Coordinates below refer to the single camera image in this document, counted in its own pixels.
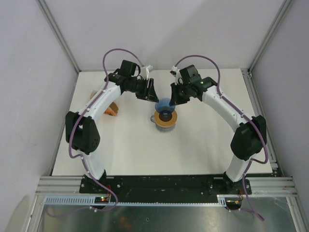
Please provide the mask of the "blue cone dripper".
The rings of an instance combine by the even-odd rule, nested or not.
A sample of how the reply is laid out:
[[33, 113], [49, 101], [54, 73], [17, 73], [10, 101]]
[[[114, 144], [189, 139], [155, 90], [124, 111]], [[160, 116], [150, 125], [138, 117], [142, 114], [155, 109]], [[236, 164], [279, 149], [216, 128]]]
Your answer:
[[155, 104], [155, 110], [159, 113], [159, 116], [163, 119], [168, 119], [172, 116], [176, 106], [170, 103], [170, 98], [161, 98], [159, 102]]

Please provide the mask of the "clear glass server jug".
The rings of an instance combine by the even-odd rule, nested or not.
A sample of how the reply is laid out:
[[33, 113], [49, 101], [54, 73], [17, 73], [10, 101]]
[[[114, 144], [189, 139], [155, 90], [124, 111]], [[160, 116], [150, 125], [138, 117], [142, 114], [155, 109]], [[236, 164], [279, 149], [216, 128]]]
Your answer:
[[171, 132], [176, 127], [177, 117], [172, 116], [169, 121], [162, 121], [158, 115], [152, 115], [150, 118], [160, 132]]

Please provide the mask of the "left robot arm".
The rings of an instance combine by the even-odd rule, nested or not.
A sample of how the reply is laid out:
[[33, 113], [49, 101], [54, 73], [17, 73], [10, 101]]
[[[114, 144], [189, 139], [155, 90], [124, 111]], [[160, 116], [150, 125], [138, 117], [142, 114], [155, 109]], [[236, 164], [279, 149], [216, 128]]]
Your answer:
[[106, 76], [105, 84], [83, 108], [66, 114], [65, 138], [69, 156], [76, 157], [72, 150], [80, 152], [78, 156], [86, 165], [88, 176], [93, 177], [89, 186], [96, 193], [102, 193], [107, 187], [102, 178], [105, 169], [97, 151], [101, 141], [97, 123], [112, 102], [126, 91], [134, 93], [137, 99], [158, 102], [154, 79], [149, 77], [153, 69], [152, 65], [141, 67], [123, 60], [121, 67]]

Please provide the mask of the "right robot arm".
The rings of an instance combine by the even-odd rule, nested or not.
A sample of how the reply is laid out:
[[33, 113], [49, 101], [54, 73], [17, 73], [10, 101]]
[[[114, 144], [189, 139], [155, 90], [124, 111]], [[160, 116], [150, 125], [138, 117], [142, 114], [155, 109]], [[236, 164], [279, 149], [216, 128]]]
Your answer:
[[173, 66], [170, 73], [175, 77], [171, 86], [170, 105], [186, 104], [191, 98], [210, 106], [226, 121], [234, 132], [230, 147], [233, 158], [223, 181], [223, 189], [234, 194], [240, 188], [240, 180], [247, 173], [250, 162], [262, 149], [266, 149], [266, 120], [263, 116], [248, 116], [237, 108], [210, 77], [202, 78], [194, 65], [183, 69]]

